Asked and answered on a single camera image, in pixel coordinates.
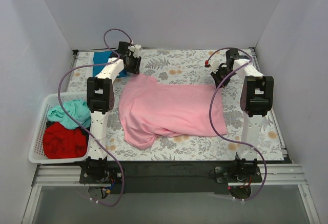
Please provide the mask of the pink t shirt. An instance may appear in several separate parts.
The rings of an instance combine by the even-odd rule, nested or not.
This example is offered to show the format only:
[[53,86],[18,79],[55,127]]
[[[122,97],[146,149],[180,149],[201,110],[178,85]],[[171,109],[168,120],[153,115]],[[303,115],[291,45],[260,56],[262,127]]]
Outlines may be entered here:
[[152,76],[130,78],[119,98],[125,141],[145,150],[158,136],[225,135],[221,92],[215,85],[160,84]]

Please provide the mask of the aluminium frame rail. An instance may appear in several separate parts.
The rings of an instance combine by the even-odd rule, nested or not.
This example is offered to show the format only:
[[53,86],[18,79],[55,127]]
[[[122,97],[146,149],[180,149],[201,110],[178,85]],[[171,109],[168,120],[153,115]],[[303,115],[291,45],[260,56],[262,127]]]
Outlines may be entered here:
[[79,186],[79,166],[37,166],[32,186]]

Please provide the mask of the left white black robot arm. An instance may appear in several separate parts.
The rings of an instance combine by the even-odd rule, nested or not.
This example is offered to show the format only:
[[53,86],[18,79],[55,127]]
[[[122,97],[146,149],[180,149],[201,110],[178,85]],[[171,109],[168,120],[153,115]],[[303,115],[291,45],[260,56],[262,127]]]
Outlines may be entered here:
[[115,104],[113,82],[120,72],[139,74],[141,45],[119,42],[116,53],[111,53],[106,66],[95,77],[87,80],[87,105],[91,125],[87,149],[86,175],[103,183],[109,178],[107,169],[106,129],[110,111]]

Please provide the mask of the red t shirt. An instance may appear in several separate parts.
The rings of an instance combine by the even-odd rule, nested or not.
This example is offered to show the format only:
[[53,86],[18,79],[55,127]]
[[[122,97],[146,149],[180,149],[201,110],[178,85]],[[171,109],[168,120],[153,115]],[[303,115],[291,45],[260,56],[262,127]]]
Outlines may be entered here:
[[87,152],[87,136],[81,128],[66,129],[59,122],[46,122],[43,135],[44,154],[49,159],[83,157]]

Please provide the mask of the white plastic laundry basket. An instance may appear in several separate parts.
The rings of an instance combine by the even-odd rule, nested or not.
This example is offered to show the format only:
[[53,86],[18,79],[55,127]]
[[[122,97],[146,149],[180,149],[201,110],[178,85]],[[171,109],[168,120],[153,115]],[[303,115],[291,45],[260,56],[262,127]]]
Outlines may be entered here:
[[42,103],[28,155],[28,159],[31,163],[39,165],[69,164],[87,159],[87,153],[82,157],[64,159],[49,159],[45,155],[43,149],[43,136],[46,129],[46,122],[48,121],[47,114],[51,108],[58,105],[59,101],[57,93],[48,95]]

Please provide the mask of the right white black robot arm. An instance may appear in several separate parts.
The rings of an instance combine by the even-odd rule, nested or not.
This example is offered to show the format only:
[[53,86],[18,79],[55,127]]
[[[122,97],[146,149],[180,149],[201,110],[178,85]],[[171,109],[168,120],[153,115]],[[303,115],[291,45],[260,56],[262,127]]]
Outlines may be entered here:
[[235,75],[243,80],[240,108],[243,112],[243,128],[236,158],[225,167],[215,170],[218,181],[229,179],[250,182],[260,174],[257,158],[263,158],[258,141],[261,123],[273,106],[274,79],[265,76],[253,65],[253,58],[238,48],[225,48],[226,61],[219,63],[208,58],[204,66],[211,69],[211,76],[218,93]]

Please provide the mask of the folded blue t shirt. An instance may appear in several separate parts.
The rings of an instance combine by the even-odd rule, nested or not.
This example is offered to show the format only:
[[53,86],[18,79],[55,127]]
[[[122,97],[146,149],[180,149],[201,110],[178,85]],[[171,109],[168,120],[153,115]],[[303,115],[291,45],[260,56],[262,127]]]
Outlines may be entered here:
[[[107,63],[111,54],[112,54],[111,51],[95,52],[93,56],[93,63],[95,65]],[[98,75],[103,70],[104,67],[105,66],[94,66],[92,76],[95,77],[96,75]],[[124,78],[126,76],[127,76],[127,71],[122,70],[117,77]]]

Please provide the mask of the teal t shirt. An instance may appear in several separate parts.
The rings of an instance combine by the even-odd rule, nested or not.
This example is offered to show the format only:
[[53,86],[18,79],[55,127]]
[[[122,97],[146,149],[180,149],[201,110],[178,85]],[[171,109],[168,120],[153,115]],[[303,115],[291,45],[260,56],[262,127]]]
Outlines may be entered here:
[[83,99],[70,100],[62,103],[66,113],[60,105],[51,108],[47,113],[47,118],[51,122],[58,122],[66,129],[73,130],[79,127],[75,122],[85,128],[91,125],[91,115],[87,102]]

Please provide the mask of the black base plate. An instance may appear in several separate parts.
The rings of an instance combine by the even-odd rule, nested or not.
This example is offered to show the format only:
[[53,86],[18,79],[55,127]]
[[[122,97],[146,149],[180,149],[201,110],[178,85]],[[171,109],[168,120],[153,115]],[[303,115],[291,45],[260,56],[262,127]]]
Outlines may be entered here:
[[113,161],[88,160],[79,183],[108,187],[120,193],[228,194],[229,184],[250,187],[264,177],[255,162],[230,161]]

